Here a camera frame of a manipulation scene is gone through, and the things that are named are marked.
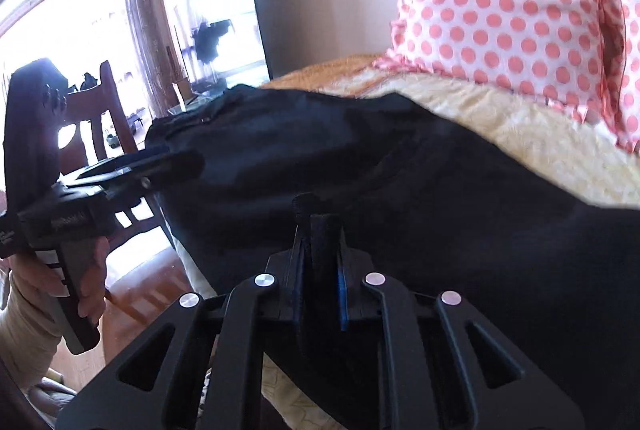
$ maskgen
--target human hand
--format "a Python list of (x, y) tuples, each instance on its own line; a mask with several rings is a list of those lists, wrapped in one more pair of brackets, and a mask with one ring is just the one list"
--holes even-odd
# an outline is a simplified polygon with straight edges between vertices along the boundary
[[(88, 317), (94, 325), (98, 324), (104, 313), (104, 281), (107, 278), (106, 260), (109, 254), (109, 241), (103, 236), (97, 238), (94, 249), (94, 262), (88, 267), (80, 282), (78, 294), (78, 316)], [(40, 292), (51, 296), (65, 296), (65, 286), (55, 271), (49, 269), (35, 255), (16, 254), (9, 257), (14, 272), (14, 280), (20, 293), (34, 306), (44, 307)]]

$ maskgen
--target round metal pin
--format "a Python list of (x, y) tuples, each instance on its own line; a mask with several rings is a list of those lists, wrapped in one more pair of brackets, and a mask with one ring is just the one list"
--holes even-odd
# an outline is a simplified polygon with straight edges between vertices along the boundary
[(180, 305), (186, 309), (198, 305), (200, 298), (196, 293), (187, 293), (180, 297)]
[(254, 280), (255, 285), (257, 285), (258, 287), (269, 287), (270, 285), (273, 285), (275, 281), (275, 277), (268, 273), (262, 273), (261, 275), (255, 277)]
[(462, 302), (462, 296), (455, 291), (444, 291), (441, 298), (447, 305), (460, 305), (460, 302)]
[(369, 273), (364, 277), (364, 281), (369, 285), (383, 285), (385, 276), (382, 273)]

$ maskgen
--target mattress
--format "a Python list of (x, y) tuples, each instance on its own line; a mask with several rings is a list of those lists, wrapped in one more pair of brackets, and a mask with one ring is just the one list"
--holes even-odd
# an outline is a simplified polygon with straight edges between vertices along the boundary
[[(589, 124), (500, 88), (433, 74), (392, 74), (371, 68), (375, 56), (350, 56), (307, 67), (267, 88), (296, 88), (351, 98), (398, 92), (455, 121), (507, 155), (597, 206), (640, 207), (640, 162)], [(267, 357), (262, 392), (296, 430), (341, 426), (295, 387)]]

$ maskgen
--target triangular cutout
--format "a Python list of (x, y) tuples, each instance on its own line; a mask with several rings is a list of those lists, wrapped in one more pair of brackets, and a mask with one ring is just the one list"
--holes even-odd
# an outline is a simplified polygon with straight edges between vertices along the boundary
[(500, 388), (519, 380), (522, 373), (513, 359), (475, 323), (465, 325), (487, 388)]
[(174, 337), (175, 327), (166, 325), (118, 371), (118, 379), (144, 392), (151, 392)]

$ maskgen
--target person's arm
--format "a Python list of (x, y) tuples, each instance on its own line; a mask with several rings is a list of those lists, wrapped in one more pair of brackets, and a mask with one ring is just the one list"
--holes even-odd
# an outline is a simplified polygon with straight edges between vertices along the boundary
[[(95, 325), (104, 312), (104, 281), (109, 243), (99, 238), (95, 245), (95, 264), (84, 274), (78, 303), (80, 317)], [(46, 373), (58, 344), (60, 330), (46, 312), (42, 291), (61, 296), (65, 287), (58, 275), (35, 256), (10, 257), (11, 294), (0, 311), (0, 358), (18, 387), (28, 389)]]

